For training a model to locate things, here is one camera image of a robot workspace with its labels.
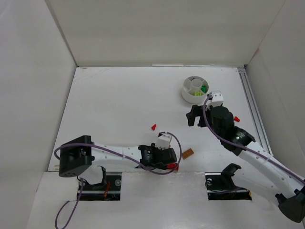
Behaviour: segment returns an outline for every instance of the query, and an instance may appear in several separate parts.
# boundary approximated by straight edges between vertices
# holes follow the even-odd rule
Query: green block
[[[204,93],[206,93],[206,86],[202,86],[202,87],[201,87],[201,90],[202,90]]]

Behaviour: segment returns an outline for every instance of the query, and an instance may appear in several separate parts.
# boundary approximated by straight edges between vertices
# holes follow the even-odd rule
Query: red object
[[[157,124],[153,125],[152,130],[154,131],[156,129],[156,127],[157,127]]]
[[[177,163],[171,163],[169,165],[167,165],[167,169],[173,169],[177,166]]]
[[[234,121],[237,121],[237,122],[239,122],[240,121],[240,119],[238,118],[238,117],[234,117]]]

